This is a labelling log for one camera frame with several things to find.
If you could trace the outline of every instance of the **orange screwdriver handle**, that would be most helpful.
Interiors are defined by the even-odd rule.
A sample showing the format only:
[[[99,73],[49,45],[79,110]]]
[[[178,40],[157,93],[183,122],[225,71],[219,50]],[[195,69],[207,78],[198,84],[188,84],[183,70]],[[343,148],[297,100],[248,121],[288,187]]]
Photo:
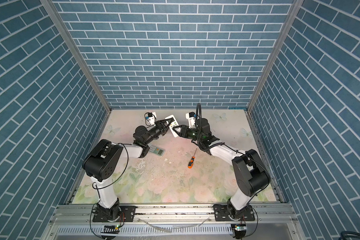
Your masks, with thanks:
[[[191,161],[189,161],[189,163],[188,163],[188,168],[192,168],[192,166],[193,166],[193,161],[195,160],[195,157],[193,156],[192,158],[191,158]]]

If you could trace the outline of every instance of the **table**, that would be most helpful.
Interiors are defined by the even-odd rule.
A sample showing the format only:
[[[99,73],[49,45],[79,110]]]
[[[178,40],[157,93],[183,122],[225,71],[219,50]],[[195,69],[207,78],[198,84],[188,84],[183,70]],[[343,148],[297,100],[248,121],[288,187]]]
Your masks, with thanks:
[[[195,109],[113,110],[101,135],[114,143],[132,143],[139,125],[145,126],[144,113],[156,112],[157,120],[173,114],[180,125],[188,125],[185,114]],[[258,151],[243,110],[204,109],[211,132],[227,145],[242,150]],[[109,187],[122,203],[163,202],[226,202],[238,188],[233,167],[222,159],[197,150],[191,169],[188,162],[197,146],[190,139],[165,136],[150,144],[165,149],[162,157],[148,153],[144,158],[129,159],[121,179]],[[116,180],[125,168],[126,158],[120,158],[112,175]],[[81,180],[72,204],[93,204],[98,195],[87,175]],[[276,201],[269,185],[252,202]]]

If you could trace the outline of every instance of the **side wall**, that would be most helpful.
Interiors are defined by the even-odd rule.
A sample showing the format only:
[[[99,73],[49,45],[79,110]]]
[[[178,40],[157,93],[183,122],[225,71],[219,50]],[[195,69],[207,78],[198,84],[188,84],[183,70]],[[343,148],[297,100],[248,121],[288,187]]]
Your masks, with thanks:
[[[359,0],[304,1],[253,117],[306,237],[360,232]]]
[[[245,108],[292,0],[56,0],[112,108]]]
[[[104,117],[40,2],[0,1],[0,240],[41,237]]]

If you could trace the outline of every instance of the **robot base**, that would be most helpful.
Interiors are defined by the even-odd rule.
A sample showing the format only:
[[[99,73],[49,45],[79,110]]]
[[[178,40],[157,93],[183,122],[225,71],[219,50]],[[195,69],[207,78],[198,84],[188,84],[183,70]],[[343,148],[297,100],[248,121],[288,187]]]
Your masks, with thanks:
[[[245,208],[240,210],[240,213],[236,213],[234,218],[230,215],[228,210],[230,206],[222,204],[214,204],[213,210],[215,211],[215,221],[216,222],[225,222],[225,221],[238,221],[242,216],[246,221],[254,221],[254,214],[251,210],[251,205],[247,205]]]
[[[119,199],[110,208],[106,209],[101,205],[97,204],[96,208],[93,209],[93,222],[116,222],[120,221],[120,215],[124,216],[124,222],[133,222],[135,217],[135,206],[119,206]]]

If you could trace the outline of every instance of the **screwdriver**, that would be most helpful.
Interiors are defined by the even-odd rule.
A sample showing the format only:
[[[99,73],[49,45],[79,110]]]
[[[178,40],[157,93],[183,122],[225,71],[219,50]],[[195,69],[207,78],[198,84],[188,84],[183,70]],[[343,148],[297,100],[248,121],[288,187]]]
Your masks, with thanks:
[[[189,161],[189,163],[188,163],[188,168],[192,168],[192,166],[193,166],[193,161],[195,160],[196,151],[197,151],[197,149],[195,150],[193,157],[191,157],[191,161]]]

